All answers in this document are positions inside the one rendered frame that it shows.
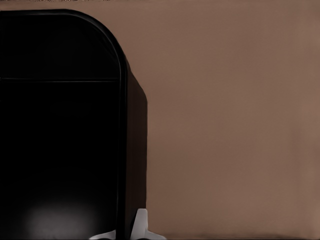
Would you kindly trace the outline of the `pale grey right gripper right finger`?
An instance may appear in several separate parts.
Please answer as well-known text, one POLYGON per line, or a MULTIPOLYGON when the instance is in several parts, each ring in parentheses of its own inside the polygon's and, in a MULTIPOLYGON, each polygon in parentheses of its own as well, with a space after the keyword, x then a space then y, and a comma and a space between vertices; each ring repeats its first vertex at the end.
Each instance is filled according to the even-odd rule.
POLYGON ((148 210, 139 208, 133 223, 130 240, 167 240, 164 236, 149 231, 148 210))

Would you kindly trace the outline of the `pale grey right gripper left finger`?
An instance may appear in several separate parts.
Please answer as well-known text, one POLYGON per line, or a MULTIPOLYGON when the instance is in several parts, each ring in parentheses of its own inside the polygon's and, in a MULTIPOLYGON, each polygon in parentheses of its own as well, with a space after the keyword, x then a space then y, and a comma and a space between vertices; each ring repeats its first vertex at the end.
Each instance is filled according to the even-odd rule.
POLYGON ((89 240, 116 240, 116 230, 94 235, 89 240))

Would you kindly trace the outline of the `black plastic tray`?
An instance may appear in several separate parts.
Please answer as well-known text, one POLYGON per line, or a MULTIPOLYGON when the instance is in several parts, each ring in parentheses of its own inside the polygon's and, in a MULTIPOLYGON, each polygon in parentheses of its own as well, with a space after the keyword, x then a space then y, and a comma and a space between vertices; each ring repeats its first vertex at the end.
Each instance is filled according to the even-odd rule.
POLYGON ((0 10, 0 240, 128 240, 146 206, 147 98, 113 33, 0 10))

